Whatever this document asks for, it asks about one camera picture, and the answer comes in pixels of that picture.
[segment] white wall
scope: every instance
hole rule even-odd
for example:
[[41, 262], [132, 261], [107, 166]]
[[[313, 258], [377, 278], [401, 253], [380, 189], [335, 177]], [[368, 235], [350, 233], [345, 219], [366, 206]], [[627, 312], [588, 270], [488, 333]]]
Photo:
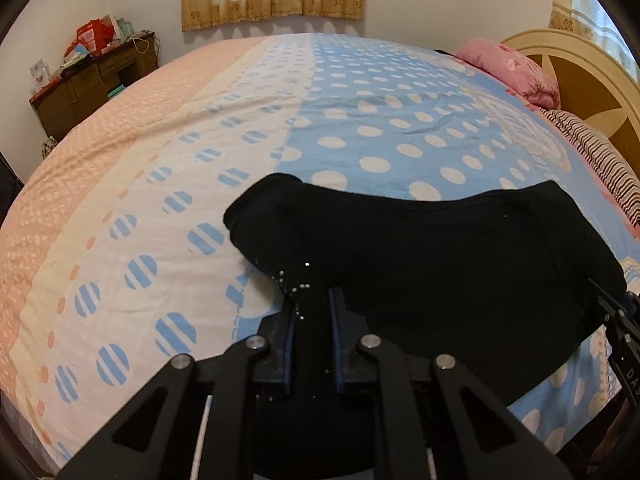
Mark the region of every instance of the white wall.
[[107, 12], [108, 0], [31, 0], [0, 44], [0, 151], [23, 180], [42, 162], [46, 135], [29, 104], [29, 67], [42, 58], [53, 72], [76, 28]]
[[552, 0], [365, 0], [357, 22], [291, 16], [192, 31], [180, 30], [180, 0], [31, 0], [0, 45], [0, 150], [23, 180], [40, 163], [45, 138], [31, 109], [29, 67], [39, 58], [52, 70], [74, 31], [107, 12], [125, 16], [136, 30], [154, 30], [160, 62], [228, 38], [288, 32], [338, 32], [450, 52], [475, 36], [502, 40], [527, 28], [546, 27]]
[[161, 63], [212, 41], [287, 32], [340, 32], [455, 50], [484, 36], [503, 40], [527, 28], [546, 27], [552, 0], [365, 0], [357, 22], [291, 16], [270, 22], [180, 31], [180, 0], [113, 0], [114, 12], [136, 30], [149, 29], [162, 42]]

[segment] wooden headboard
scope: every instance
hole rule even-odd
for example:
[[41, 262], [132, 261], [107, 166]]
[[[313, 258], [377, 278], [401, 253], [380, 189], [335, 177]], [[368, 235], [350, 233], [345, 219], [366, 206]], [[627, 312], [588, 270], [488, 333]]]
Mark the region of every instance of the wooden headboard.
[[640, 176], [640, 88], [603, 50], [564, 30], [527, 30], [503, 41], [558, 81], [560, 108], [604, 133]]

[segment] metal screw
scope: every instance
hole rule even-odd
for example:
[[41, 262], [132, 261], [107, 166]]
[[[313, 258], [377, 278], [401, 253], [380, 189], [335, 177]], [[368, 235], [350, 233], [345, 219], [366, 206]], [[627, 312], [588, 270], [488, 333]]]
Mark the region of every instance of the metal screw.
[[360, 344], [364, 346], [364, 348], [378, 348], [380, 343], [382, 343], [382, 339], [375, 334], [367, 334], [360, 339]]
[[267, 340], [261, 335], [252, 335], [251, 337], [247, 338], [245, 344], [251, 350], [258, 350], [267, 344]]
[[178, 354], [171, 359], [171, 366], [176, 370], [184, 370], [191, 364], [191, 356], [188, 354]]
[[436, 357], [436, 365], [443, 370], [451, 370], [456, 365], [456, 358], [449, 354], [440, 354]]

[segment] striped pillow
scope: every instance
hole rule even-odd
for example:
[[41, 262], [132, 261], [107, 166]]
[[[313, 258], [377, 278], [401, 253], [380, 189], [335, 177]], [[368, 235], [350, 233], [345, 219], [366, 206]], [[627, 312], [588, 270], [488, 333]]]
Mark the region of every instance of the striped pillow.
[[640, 226], [640, 181], [609, 139], [564, 110], [540, 110], [587, 160], [633, 226]]

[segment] wooden desk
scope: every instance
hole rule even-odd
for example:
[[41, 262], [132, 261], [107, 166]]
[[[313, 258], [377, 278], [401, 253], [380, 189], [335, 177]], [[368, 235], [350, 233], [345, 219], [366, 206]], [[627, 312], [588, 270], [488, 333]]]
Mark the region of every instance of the wooden desk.
[[150, 32], [65, 70], [57, 84], [31, 100], [46, 134], [62, 140], [109, 100], [107, 92], [121, 84], [129, 86], [158, 68], [154, 40]]

